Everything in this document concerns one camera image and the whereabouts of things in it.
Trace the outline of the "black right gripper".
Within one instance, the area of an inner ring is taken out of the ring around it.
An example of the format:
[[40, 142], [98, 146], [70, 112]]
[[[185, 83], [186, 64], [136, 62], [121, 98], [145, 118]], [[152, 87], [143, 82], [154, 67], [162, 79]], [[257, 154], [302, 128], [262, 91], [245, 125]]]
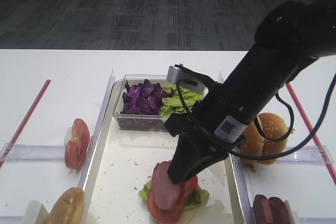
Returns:
[[164, 126], [178, 136], [175, 153], [167, 170], [175, 184], [186, 182], [207, 167], [225, 160], [228, 153], [242, 154], [246, 113], [236, 103], [195, 103], [186, 113], [173, 113]]

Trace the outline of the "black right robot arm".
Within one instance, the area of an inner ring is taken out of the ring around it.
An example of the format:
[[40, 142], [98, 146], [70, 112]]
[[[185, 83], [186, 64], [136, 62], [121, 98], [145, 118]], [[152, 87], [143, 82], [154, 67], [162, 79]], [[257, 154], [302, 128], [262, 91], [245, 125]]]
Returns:
[[235, 155], [243, 131], [279, 89], [321, 57], [335, 54], [335, 0], [288, 1], [259, 25], [255, 42], [223, 83], [182, 65], [169, 67], [167, 81], [201, 93], [183, 114], [164, 126], [178, 144], [167, 170], [173, 183]]

